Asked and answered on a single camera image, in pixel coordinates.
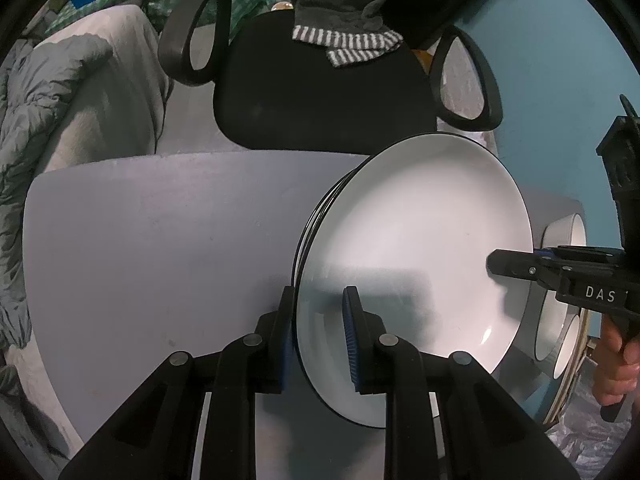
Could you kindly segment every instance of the metal bolt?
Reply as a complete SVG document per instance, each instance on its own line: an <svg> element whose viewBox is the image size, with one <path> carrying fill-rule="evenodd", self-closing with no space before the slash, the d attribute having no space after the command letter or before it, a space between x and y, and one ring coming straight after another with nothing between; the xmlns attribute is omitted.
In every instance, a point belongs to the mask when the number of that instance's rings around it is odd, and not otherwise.
<svg viewBox="0 0 640 480"><path fill-rule="evenodd" d="M242 338L242 342L246 346L258 346L262 342L262 336L260 334L247 334Z"/></svg>
<svg viewBox="0 0 640 480"><path fill-rule="evenodd" d="M468 364L471 364L471 355L469 355L466 352L461 352L461 351L453 352L451 357L453 357L453 360L457 362L459 365L466 366Z"/></svg>
<svg viewBox="0 0 640 480"><path fill-rule="evenodd" d="M169 362L173 366L182 366L189 360L189 354L187 352L174 352L169 356Z"/></svg>
<svg viewBox="0 0 640 480"><path fill-rule="evenodd" d="M398 344L398 338L393 334L383 334L378 338L378 341L384 346L396 346Z"/></svg>

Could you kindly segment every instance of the black armrest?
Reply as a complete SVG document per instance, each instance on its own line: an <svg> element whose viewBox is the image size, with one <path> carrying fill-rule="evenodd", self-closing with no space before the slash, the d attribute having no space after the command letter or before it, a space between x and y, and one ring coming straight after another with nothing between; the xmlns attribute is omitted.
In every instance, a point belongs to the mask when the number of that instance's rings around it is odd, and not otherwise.
<svg viewBox="0 0 640 480"><path fill-rule="evenodd" d="M206 66L196 70L191 64L191 36L209 0L180 0L172 10L160 35L158 59L164 72L185 85L214 81L229 44L231 0L218 0L216 35Z"/></svg>
<svg viewBox="0 0 640 480"><path fill-rule="evenodd" d="M460 38L460 41L471 57L471 61L473 61L476 67L480 88L482 89L482 97L484 98L482 112L474 119L467 119L449 110L442 102L442 96L440 94L444 62L456 38ZM429 78L431 81L431 92L433 93L435 102L436 115L447 124L450 124L450 126L466 132L486 132L497 128L502 122L502 100L494 72L492 72L480 47L478 47L476 42L463 30L453 25L445 28L436 53L431 61Z"/></svg>

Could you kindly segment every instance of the black chair seat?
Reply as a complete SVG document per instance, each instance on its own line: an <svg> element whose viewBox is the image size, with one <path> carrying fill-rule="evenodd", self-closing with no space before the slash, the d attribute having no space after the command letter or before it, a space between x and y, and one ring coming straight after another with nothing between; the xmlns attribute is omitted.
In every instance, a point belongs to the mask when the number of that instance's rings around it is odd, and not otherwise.
<svg viewBox="0 0 640 480"><path fill-rule="evenodd" d="M293 20L262 14L229 45L213 95L225 136L256 150L370 154L436 129L429 77L405 44L334 68L324 48L291 39Z"/></svg>

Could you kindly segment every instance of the blue wall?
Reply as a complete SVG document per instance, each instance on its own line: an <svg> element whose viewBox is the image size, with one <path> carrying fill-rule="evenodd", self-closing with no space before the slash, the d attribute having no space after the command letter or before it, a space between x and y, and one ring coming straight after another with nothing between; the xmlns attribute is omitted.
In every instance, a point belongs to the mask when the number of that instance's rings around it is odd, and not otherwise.
<svg viewBox="0 0 640 480"><path fill-rule="evenodd" d="M588 243L620 246L616 210L595 148L618 95L640 108L640 76L586 0L476 0L461 16L500 86L500 159L521 184L576 198ZM592 319L599 333L599 316Z"/></svg>

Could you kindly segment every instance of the hand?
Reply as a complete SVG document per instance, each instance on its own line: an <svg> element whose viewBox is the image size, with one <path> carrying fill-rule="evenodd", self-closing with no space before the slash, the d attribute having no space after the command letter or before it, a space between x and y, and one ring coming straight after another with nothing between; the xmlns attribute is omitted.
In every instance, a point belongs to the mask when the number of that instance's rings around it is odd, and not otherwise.
<svg viewBox="0 0 640 480"><path fill-rule="evenodd" d="M636 389L640 373L640 341L633 339L622 348L620 330L609 316L602 316L600 341L592 358L598 364L593 373L593 396L602 406L615 404Z"/></svg>

